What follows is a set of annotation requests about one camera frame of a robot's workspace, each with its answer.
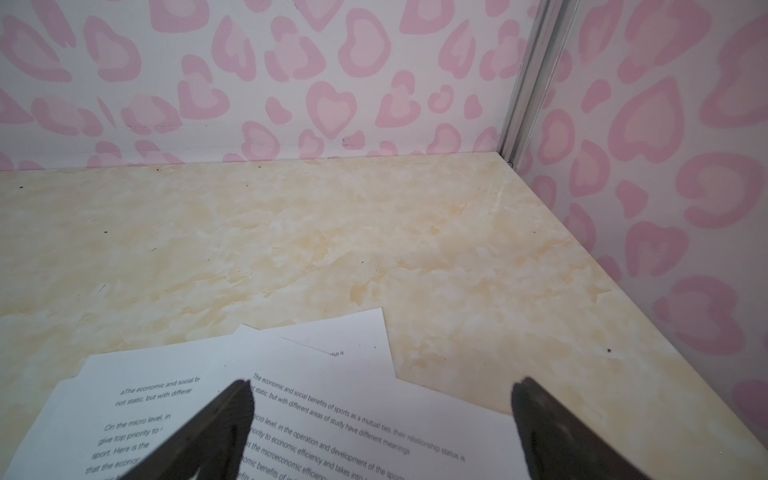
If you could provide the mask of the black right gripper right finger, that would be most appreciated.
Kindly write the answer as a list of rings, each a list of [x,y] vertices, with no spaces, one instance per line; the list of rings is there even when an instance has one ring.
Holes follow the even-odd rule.
[[[531,478],[649,479],[533,378],[513,384],[511,409]]]

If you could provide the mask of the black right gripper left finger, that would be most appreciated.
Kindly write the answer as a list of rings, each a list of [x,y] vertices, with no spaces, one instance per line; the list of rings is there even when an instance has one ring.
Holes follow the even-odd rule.
[[[123,477],[235,480],[254,413],[251,383],[237,380]]]

